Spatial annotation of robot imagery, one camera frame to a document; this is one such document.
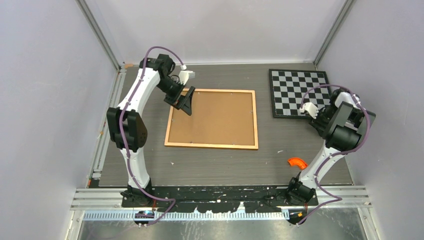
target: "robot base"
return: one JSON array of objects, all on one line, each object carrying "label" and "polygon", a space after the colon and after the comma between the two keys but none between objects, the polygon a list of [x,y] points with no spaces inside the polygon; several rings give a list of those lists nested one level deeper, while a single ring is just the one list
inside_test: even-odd
[{"label": "robot base", "polygon": [[[149,194],[153,194],[152,180],[148,181],[148,184],[144,190]],[[153,200],[136,187],[131,187],[128,185],[127,190],[121,192],[120,194],[123,196],[121,204],[123,208],[140,208],[152,205]]]}]

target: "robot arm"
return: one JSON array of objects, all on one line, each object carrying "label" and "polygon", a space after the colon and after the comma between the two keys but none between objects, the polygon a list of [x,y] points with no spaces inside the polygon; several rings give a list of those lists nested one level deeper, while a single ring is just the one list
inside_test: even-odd
[{"label": "robot arm", "polygon": [[[161,89],[165,94],[164,101],[176,109],[181,109],[189,116],[192,114],[191,103],[195,88],[190,87],[185,95],[181,95],[188,79],[194,78],[193,71],[186,70],[186,66],[181,66],[181,72],[178,75],[178,80],[174,80],[169,75],[175,68],[173,60],[164,54],[159,54],[157,58],[148,58],[142,81],[139,81],[142,75],[143,61],[140,64],[137,77],[129,90],[126,97],[122,100],[117,108],[110,107],[107,110],[106,118],[110,132],[110,139],[116,143],[116,147],[120,149],[125,164],[127,164],[127,151],[125,149],[122,135],[119,129],[119,117],[121,109],[127,104],[130,96],[133,94],[132,100],[124,113],[123,128],[130,149],[129,162],[131,170],[139,184],[149,192],[151,181],[146,170],[144,159],[144,145],[147,140],[148,131],[142,120],[143,109],[155,87]],[[142,196],[140,192],[135,193],[138,186],[134,180],[128,178],[128,192],[130,195]]]},{"label": "robot arm", "polygon": [[[360,103],[358,96],[353,97]],[[311,102],[301,107],[301,112],[306,111],[312,117],[309,124],[318,131],[324,143],[312,163],[290,180],[286,192],[289,204],[308,203],[315,196],[318,187],[315,178],[320,182],[328,170],[345,156],[345,154],[332,155],[352,150],[362,142],[367,123],[364,120],[364,113],[356,106],[353,97],[340,88],[331,94],[330,105],[320,110]],[[366,112],[371,125],[376,115],[368,110]],[[332,157],[322,165],[329,156]]]}]

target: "orange object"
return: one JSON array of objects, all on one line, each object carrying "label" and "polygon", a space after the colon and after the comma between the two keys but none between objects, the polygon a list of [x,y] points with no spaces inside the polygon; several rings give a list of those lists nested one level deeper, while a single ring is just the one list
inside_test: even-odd
[{"label": "orange object", "polygon": [[287,162],[290,164],[290,167],[298,166],[300,170],[304,170],[308,166],[308,164],[299,157],[292,157]]}]

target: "purple cable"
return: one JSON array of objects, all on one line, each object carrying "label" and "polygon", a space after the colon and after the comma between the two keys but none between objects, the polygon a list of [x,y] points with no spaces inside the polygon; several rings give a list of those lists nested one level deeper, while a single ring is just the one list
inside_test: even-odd
[{"label": "purple cable", "polygon": [[324,165],[332,158],[332,157],[334,157],[334,156],[337,156],[337,155],[346,155],[346,154],[350,154],[350,153],[354,153],[354,152],[356,152],[356,151],[358,151],[363,145],[364,145],[364,143],[365,143],[365,141],[367,140],[367,138],[368,138],[368,133],[370,132],[370,116],[368,115],[368,113],[367,113],[367,111],[365,110],[365,108],[363,108],[362,106],[361,106],[361,104],[358,102],[358,100],[357,100],[357,98],[354,96],[354,94],[352,93],[352,91],[351,90],[349,90],[348,88],[346,88],[346,87],[344,87],[344,86],[340,86],[340,85],[335,85],[335,84],[323,84],[323,85],[319,85],[319,86],[315,86],[315,87],[313,87],[313,88],[311,88],[311,89],[309,89],[308,91],[306,91],[306,93],[303,95],[303,97],[302,97],[302,100],[300,101],[300,106],[303,106],[303,104],[304,104],[304,100],[305,100],[305,97],[306,97],[306,95],[309,93],[309,92],[311,92],[312,90],[314,90],[314,89],[317,89],[317,88],[323,88],[323,87],[337,87],[337,88],[341,88],[341,89],[346,89],[346,91],[352,96],[352,99],[353,99],[353,101],[355,102],[355,105],[363,112],[363,115],[365,116],[365,121],[366,121],[366,131],[365,131],[365,134],[364,134],[364,136],[363,136],[363,139],[362,139],[362,141],[359,143],[359,145],[358,146],[356,146],[354,149],[352,149],[352,150],[348,150],[348,151],[342,151],[342,152],[337,152],[337,153],[334,153],[334,154],[330,154],[322,163],[321,163],[321,165],[319,165],[319,167],[316,169],[316,172],[315,172],[315,174],[314,174],[314,177],[315,177],[315,183],[316,183],[316,185],[318,186],[318,188],[319,189],[321,189],[321,191],[323,191],[324,193],[326,193],[327,195],[329,195],[329,196],[331,196],[331,197],[333,197],[333,198],[335,198],[334,200],[330,200],[330,201],[326,201],[326,202],[323,202],[323,203],[321,203],[321,204],[319,204],[318,206],[316,206],[316,208],[315,209],[313,209],[309,214],[307,214],[302,220],[300,220],[298,223],[297,223],[297,225],[300,225],[300,224],[302,224],[304,221],[306,221],[306,219],[309,217],[309,216],[311,216],[313,213],[315,213],[315,211],[317,211],[318,209],[320,209],[322,206],[324,206],[324,205],[327,205],[327,204],[330,204],[330,203],[335,203],[335,202],[338,202],[338,201],[341,201],[342,200],[342,198],[341,197],[339,197],[339,196],[336,196],[336,195],[334,195],[334,194],[331,194],[330,192],[328,192],[327,190],[325,190],[321,185],[320,185],[320,183],[318,182],[318,173],[320,172],[320,170],[324,167]]},{"label": "purple cable", "polygon": [[137,179],[136,179],[136,177],[134,176],[134,174],[133,174],[133,171],[131,170],[131,164],[130,164],[130,157],[131,157],[131,154],[130,154],[130,148],[129,148],[129,146],[128,146],[128,142],[127,142],[127,138],[126,138],[126,136],[125,136],[125,131],[124,131],[124,127],[123,127],[123,120],[124,120],[124,113],[125,113],[125,111],[127,110],[127,108],[128,108],[128,106],[129,106],[129,104],[130,104],[130,102],[131,102],[131,100],[133,99],[133,97],[134,97],[134,95],[136,94],[136,92],[137,92],[137,89],[139,88],[139,86],[140,86],[140,84],[142,83],[142,81],[143,81],[143,77],[144,77],[144,75],[145,75],[145,72],[146,72],[146,63],[147,63],[147,58],[148,58],[148,56],[149,56],[149,53],[153,50],[153,49],[163,49],[163,50],[166,50],[166,51],[168,51],[168,52],[170,52],[170,53],[172,53],[177,59],[178,59],[178,61],[181,63],[181,65],[184,65],[183,64],[183,61],[181,60],[181,58],[179,58],[173,51],[171,51],[171,50],[169,50],[168,48],[166,48],[166,47],[163,47],[163,46],[152,46],[151,48],[149,48],[148,50],[147,50],[147,52],[146,52],[146,55],[144,56],[144,61],[143,61],[143,68],[142,68],[142,71],[141,71],[141,76],[140,76],[140,79],[138,80],[138,82],[137,82],[137,85],[135,86],[135,88],[134,88],[134,90],[132,91],[132,93],[131,93],[131,95],[129,96],[129,98],[128,98],[128,101],[126,102],[126,104],[125,104],[125,106],[123,107],[123,109],[122,109],[122,111],[121,111],[121,113],[120,113],[120,116],[119,116],[119,130],[120,130],[120,134],[121,134],[121,136],[122,136],[122,141],[123,141],[123,144],[124,144],[124,146],[125,146],[125,150],[126,150],[126,166],[127,166],[127,170],[128,170],[128,173],[129,173],[129,176],[132,178],[132,180],[134,181],[134,183],[137,185],[137,187],[140,189],[140,191],[141,192],[143,192],[143,194],[145,194],[146,196],[148,196],[149,198],[151,198],[151,199],[155,199],[155,200],[158,200],[158,201],[163,201],[163,202],[172,202],[171,203],[171,205],[165,210],[165,212],[160,216],[160,217],[158,217],[156,220],[154,220],[154,221],[151,221],[151,222],[149,222],[148,224],[147,224],[147,226],[150,226],[150,225],[153,225],[153,224],[155,224],[155,223],[157,223],[161,218],[163,218],[164,216],[165,216],[165,214],[167,214],[170,210],[171,210],[171,208],[175,205],[175,203],[176,203],[176,200],[175,200],[175,198],[160,198],[160,197],[156,197],[156,196],[153,196],[153,195],[151,195],[151,194],[149,194],[148,192],[146,192],[143,188],[142,188],[142,186],[139,184],[139,182],[137,181]]}]

